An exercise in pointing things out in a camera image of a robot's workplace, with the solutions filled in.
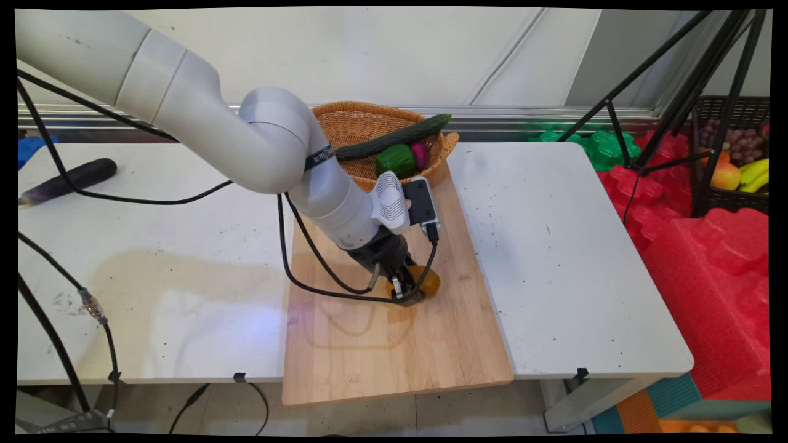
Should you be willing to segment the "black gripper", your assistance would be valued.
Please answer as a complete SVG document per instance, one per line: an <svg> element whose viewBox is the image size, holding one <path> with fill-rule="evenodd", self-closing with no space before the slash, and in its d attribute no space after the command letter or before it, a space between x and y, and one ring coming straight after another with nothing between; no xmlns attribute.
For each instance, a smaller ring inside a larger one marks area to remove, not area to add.
<svg viewBox="0 0 788 443"><path fill-rule="evenodd" d="M412 306L425 300L422 286L426 281L427 269L422 265L408 265L410 252L402 234L394 234L380 226L369 242L357 249L346 250L346 253L370 272L380 265L378 275L388 279L388 294L392 303ZM403 289L399 279L405 279L406 274L409 277Z"/></svg>

